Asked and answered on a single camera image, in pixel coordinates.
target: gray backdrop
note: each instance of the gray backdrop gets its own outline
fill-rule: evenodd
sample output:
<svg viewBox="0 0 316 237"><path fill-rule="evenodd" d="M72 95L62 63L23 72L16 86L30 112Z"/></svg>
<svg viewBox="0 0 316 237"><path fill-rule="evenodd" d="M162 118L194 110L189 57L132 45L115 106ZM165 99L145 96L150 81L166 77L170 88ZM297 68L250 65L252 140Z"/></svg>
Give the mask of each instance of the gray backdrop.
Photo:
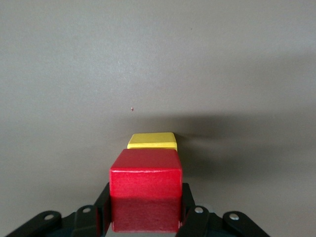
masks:
<svg viewBox="0 0 316 237"><path fill-rule="evenodd" d="M314 237L315 104L315 0L2 0L0 236L171 131L198 203Z"/></svg>

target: red cube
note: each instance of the red cube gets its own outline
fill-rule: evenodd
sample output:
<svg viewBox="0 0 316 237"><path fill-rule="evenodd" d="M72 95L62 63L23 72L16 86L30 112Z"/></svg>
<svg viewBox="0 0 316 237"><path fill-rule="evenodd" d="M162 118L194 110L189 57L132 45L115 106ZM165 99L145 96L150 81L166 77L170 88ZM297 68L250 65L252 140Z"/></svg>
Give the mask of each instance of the red cube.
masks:
<svg viewBox="0 0 316 237"><path fill-rule="evenodd" d="M125 149L110 169L115 232L177 232L182 167L174 149Z"/></svg>

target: wooden block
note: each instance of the wooden block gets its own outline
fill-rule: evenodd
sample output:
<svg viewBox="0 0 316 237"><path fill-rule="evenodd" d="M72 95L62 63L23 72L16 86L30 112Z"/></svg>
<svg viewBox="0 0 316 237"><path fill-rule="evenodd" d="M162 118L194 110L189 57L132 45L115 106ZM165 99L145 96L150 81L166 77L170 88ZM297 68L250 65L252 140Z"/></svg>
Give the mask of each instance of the wooden block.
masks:
<svg viewBox="0 0 316 237"><path fill-rule="evenodd" d="M182 167L174 149L125 149L110 169L115 232L177 232Z"/></svg>
<svg viewBox="0 0 316 237"><path fill-rule="evenodd" d="M175 149L177 142L172 132L136 133L130 139L128 149Z"/></svg>

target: metal screw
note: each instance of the metal screw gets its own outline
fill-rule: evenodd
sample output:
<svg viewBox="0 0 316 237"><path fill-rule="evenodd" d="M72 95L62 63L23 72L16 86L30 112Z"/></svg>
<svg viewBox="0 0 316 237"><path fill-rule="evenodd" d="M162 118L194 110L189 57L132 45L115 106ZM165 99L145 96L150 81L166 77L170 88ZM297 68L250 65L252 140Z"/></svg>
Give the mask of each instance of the metal screw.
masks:
<svg viewBox="0 0 316 237"><path fill-rule="evenodd" d="M85 208L84 210L82 210L83 213L88 213L89 211L91 211L90 207Z"/></svg>
<svg viewBox="0 0 316 237"><path fill-rule="evenodd" d="M194 211L196 212L196 213L203 213L203 208L202 207L196 207L195 209L194 209Z"/></svg>
<svg viewBox="0 0 316 237"><path fill-rule="evenodd" d="M237 214L235 214L235 213L231 213L229 215L229 218L231 218L233 221L239 220L239 216L237 216Z"/></svg>
<svg viewBox="0 0 316 237"><path fill-rule="evenodd" d="M44 220L48 221L48 220L52 219L53 217L54 217L53 214L49 214L49 215L44 217Z"/></svg>

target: yellow block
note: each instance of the yellow block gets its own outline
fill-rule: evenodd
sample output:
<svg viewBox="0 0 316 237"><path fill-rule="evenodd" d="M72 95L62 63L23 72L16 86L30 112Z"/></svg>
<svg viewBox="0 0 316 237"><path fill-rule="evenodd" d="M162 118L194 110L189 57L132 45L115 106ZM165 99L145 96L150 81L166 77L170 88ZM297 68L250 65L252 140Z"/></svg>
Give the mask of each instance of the yellow block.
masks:
<svg viewBox="0 0 316 237"><path fill-rule="evenodd" d="M130 139L128 149L157 148L177 150L177 141L172 132L135 133Z"/></svg>

